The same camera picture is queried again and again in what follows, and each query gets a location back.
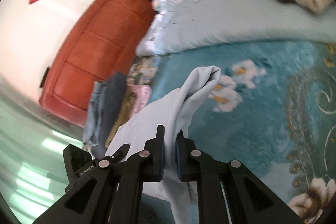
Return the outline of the pink folded garment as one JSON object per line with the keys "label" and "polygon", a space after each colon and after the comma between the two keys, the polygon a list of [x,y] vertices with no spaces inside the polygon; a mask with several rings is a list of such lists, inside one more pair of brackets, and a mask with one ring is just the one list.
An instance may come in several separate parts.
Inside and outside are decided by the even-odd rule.
{"label": "pink folded garment", "polygon": [[149,102],[152,89],[149,85],[129,85],[131,92],[135,95],[135,101],[130,112],[129,119],[139,113]]}

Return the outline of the teal floral bedspread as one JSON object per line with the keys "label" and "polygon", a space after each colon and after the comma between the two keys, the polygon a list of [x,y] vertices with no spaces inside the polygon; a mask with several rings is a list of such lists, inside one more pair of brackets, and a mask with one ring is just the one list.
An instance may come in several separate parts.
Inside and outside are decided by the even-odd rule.
{"label": "teal floral bedspread", "polygon": [[305,223],[335,193],[335,45],[257,42],[156,58],[151,100],[194,68],[222,71],[189,137],[219,161],[241,161]]}

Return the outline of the grey floral duvet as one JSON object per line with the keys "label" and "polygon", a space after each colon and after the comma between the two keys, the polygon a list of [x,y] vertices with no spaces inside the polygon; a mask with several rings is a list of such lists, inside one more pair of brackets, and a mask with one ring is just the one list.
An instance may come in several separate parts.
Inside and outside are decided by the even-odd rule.
{"label": "grey floral duvet", "polygon": [[335,7],[313,15],[275,0],[159,0],[135,52],[165,55],[220,43],[278,40],[335,42]]}

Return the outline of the dark navy folded garment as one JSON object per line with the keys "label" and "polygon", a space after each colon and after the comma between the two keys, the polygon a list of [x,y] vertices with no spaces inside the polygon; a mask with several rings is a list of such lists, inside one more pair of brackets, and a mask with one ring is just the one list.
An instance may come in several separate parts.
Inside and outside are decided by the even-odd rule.
{"label": "dark navy folded garment", "polygon": [[92,106],[94,107],[94,128],[91,137],[94,157],[102,159],[107,151],[110,131],[118,118],[126,92],[126,77],[115,72],[106,81],[94,84]]}

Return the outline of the brown knitted folded garment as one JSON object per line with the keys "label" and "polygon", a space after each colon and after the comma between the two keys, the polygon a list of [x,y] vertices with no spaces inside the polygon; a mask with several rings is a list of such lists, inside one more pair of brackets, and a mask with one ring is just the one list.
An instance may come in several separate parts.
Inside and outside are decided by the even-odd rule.
{"label": "brown knitted folded garment", "polygon": [[110,134],[105,141],[106,148],[109,147],[119,127],[124,125],[130,119],[130,114],[133,109],[134,102],[135,102],[135,93],[132,91],[131,86],[128,86],[126,88],[126,92],[122,100],[122,104],[121,104],[121,108],[120,108],[117,120],[113,124]]}

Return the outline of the light blue shirt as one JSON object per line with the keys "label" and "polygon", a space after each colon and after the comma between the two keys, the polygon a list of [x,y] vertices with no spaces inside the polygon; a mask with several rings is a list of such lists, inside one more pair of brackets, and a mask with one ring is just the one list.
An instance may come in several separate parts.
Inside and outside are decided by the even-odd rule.
{"label": "light blue shirt", "polygon": [[176,223],[190,223],[189,207],[195,200],[195,187],[178,178],[175,159],[175,140],[180,131],[188,135],[195,112],[214,90],[221,77],[216,66],[195,68],[182,87],[174,89],[159,100],[145,106],[126,124],[119,127],[106,155],[113,155],[123,144],[129,144],[128,157],[143,150],[145,142],[156,136],[157,127],[163,125],[164,168],[159,183],[146,182],[143,192],[149,196],[169,201]]}

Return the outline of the black object on headboard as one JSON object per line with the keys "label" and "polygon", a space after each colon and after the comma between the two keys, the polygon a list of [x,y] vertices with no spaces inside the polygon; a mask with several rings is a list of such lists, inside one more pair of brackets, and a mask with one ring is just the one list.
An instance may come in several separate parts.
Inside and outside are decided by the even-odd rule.
{"label": "black object on headboard", "polygon": [[49,71],[50,71],[50,67],[47,67],[45,72],[44,72],[44,75],[42,77],[42,80],[39,84],[40,89],[42,89],[44,87]]}

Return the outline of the orange wooden headboard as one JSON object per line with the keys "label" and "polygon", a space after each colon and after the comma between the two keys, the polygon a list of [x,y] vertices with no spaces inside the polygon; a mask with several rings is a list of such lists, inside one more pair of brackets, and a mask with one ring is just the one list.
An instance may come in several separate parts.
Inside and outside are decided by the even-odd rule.
{"label": "orange wooden headboard", "polygon": [[128,73],[154,16],[148,0],[94,0],[60,47],[40,106],[84,127],[94,82]]}

